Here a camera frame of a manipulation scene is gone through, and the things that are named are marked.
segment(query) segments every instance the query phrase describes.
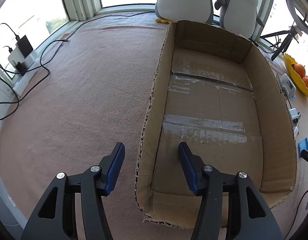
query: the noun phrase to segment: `fruit bowl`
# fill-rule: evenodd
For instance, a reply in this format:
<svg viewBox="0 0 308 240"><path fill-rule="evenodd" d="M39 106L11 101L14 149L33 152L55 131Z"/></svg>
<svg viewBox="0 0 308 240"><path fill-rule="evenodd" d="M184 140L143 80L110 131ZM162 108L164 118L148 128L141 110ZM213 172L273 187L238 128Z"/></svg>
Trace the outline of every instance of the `fruit bowl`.
<svg viewBox="0 0 308 240"><path fill-rule="evenodd" d="M303 92L305 96L308 97L308 88L306 87L304 81L302 78L293 70L292 64L297 64L294 58L292 58L290 55L287 53L284 53L284 63L285 67L288 71L289 77L292 79L293 83L298 87L300 91Z"/></svg>

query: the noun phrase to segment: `clear tape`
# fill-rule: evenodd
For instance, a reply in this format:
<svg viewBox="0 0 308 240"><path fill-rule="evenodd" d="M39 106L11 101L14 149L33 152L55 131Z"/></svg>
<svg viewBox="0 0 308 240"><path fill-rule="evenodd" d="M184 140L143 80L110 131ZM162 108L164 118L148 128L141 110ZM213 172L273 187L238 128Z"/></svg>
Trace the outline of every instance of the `clear tape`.
<svg viewBox="0 0 308 240"><path fill-rule="evenodd" d="M190 138L194 140L201 140L201 143L212 141L214 143L229 142L229 143L246 143L247 137L241 134L228 133L219 130L206 130L204 128L195 126L178 125L168 122L162 124L164 133L172 133L180 136L181 140L186 138L189 141Z"/></svg>
<svg viewBox="0 0 308 240"><path fill-rule="evenodd" d="M212 119L203 119L196 117L187 117L180 115L165 114L164 121L169 123L177 123L188 126L204 127L204 128L219 128L230 131L244 132L244 125L242 122L230 122Z"/></svg>
<svg viewBox="0 0 308 240"><path fill-rule="evenodd" d="M197 83L197 82L212 85L216 87L217 89L220 89L220 88L227 89L229 92L234 93L234 94L240 93L240 92L246 93L246 91L239 89L236 85L233 85L233 84L226 85L224 82L220 82L220 81L207 81L203 79L180 77L178 75L171 76L168 90L189 94L190 93L190 88L189 88L190 83Z"/></svg>

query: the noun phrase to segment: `black cable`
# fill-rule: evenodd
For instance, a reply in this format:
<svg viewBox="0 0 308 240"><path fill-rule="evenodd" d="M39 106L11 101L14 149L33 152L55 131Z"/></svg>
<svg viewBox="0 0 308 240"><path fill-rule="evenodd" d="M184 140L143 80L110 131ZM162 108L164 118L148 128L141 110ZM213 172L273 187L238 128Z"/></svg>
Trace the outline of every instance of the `black cable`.
<svg viewBox="0 0 308 240"><path fill-rule="evenodd" d="M287 238L288 234L289 234L290 231L292 230L292 227L293 227L293 225L294 225L294 223L295 223L295 220L296 220L296 217L297 217L297 213L298 213L298 209L299 209L300 203L302 202L302 200L303 200L304 196L306 195L306 193L308 193L308 190L305 191L305 193L303 194L302 198L301 198L300 201L299 201L299 204L298 204L298 206L297 206L297 210L296 210L296 214L295 214L293 223L292 223L292 225L290 226L290 229L289 229L287 235L285 236L284 240Z"/></svg>
<svg viewBox="0 0 308 240"><path fill-rule="evenodd" d="M288 103L289 103L290 108L292 109L292 105L290 104L290 101L289 101L288 96L287 96L287 100L288 100Z"/></svg>
<svg viewBox="0 0 308 240"><path fill-rule="evenodd" d="M256 47L258 47L258 48L260 48L262 51L264 51L264 52L266 52L266 53L268 53L268 54L273 54L273 53L275 53L275 51L278 49L278 47L279 47L279 44L282 44L282 42L281 42L281 38L279 38L279 36L276 34L275 35L275 40L276 40L276 43L275 44L273 44L273 45L271 45L271 46L269 46L270 48L271 47L273 47L273 51L271 52L271 51L266 51L266 50L264 50L258 43L256 43L255 44L255 42L254 42L254 44L256 45Z"/></svg>
<svg viewBox="0 0 308 240"><path fill-rule="evenodd" d="M4 48L9 48L10 49L10 46L4 46L4 47L2 47L2 49L4 49Z"/></svg>
<svg viewBox="0 0 308 240"><path fill-rule="evenodd" d="M14 33L15 38L16 38L17 41L20 39L20 36L17 35L17 34L14 32L14 30L12 30L12 28L11 28L7 23L0 23L0 25L2 25L2 24L6 25L6 26L8 26L8 27L10 28L10 30Z"/></svg>
<svg viewBox="0 0 308 240"><path fill-rule="evenodd" d="M38 85L40 84L44 79L46 79L49 75L50 75L50 70L48 68L45 67L46 64L50 63L52 61L52 59L55 57L55 55L57 54L57 52L59 51L59 49L61 48L61 46L63 45L64 42L69 42L69 38L72 37L74 35L74 33L77 32L77 30L79 28L81 28L84 24L86 23L89 23L89 22L93 22L93 21L96 21L96 20L99 20L99 19L103 19L103 18L106 18L106 17L132 17L132 16L136 16L136 15L140 15L140 14L145 14L145 13L154 13L154 12L141 12L141 13L136 13L136 14L132 14L132 15L105 15L105 16L102 16L102 17L99 17L99 18L95 18L95 19L92 19L92 20L89 20L89 21L86 21L84 23L82 23L80 26L78 26L74 32L72 32L70 34L70 36L67 38L67 39L64 39L64 40L55 40L55 41L52 41L50 42L46 48L43 50L42 54L41 54L41 57L40 57L40 66L38 67L35 67L33 69L30 69L30 70L27 70L27 71L24 71L24 72L12 72L12 71L8 71L8 70L5 70L3 69L3 67L0 65L0 68L3 69L4 71L8 72L8 73L12 73L12 74L23 74L23 73L26 73L26 72L30 72L30 71L33 71L35 69L38 69L40 67L44 68L48 73L41 79L39 80L22 98L19 98L17 93L14 91L13 87L11 87L5 80L3 80L1 77L0 77L0 80L5 83L14 93L15 97L16 97L16 101L15 102L0 102L0 105L2 104L9 104L9 105L13 105L13 104L16 104L16 108L11 112L9 113L8 115L4 116L3 118L0 118L0 121L9 117L10 115L14 114L16 112L16 110L18 109L19 107L19 103ZM16 39L19 40L19 36L16 35L16 33L11 29L11 31L15 34L16 36ZM46 49L51 45L53 44L54 42L58 42L58 41L61 41L62 43L59 45L59 47L57 48L57 50L55 51L55 53L53 54L52 58L50 60L48 60L47 62L45 62L44 64L42 64L42 57L43 57L43 54L44 52L46 51Z"/></svg>

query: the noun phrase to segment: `open cardboard box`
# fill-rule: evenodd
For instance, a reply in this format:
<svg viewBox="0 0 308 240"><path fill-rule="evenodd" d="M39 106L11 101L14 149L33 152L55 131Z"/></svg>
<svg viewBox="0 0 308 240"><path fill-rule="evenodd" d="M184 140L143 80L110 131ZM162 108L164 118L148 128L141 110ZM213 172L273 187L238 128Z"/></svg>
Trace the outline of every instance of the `open cardboard box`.
<svg viewBox="0 0 308 240"><path fill-rule="evenodd" d="M195 226L201 197L189 190L178 144L220 172L245 171L269 207L296 181L293 127L276 78L247 39L211 25L168 27L142 129L135 197L145 220ZM228 196L223 195L222 226Z"/></svg>

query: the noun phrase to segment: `stuffed penguin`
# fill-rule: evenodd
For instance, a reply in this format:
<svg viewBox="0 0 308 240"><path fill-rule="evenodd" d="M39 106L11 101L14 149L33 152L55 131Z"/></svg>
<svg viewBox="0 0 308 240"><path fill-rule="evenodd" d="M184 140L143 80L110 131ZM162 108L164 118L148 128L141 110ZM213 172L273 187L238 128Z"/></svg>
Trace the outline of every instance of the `stuffed penguin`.
<svg viewBox="0 0 308 240"><path fill-rule="evenodd" d="M224 5L225 0L217 0ZM157 0L156 21L163 23L190 20L211 24L213 22L212 0Z"/></svg>
<svg viewBox="0 0 308 240"><path fill-rule="evenodd" d="M258 0L225 0L225 5L215 2L215 9L221 8L220 26L237 35L250 38L255 22L264 27L257 15Z"/></svg>

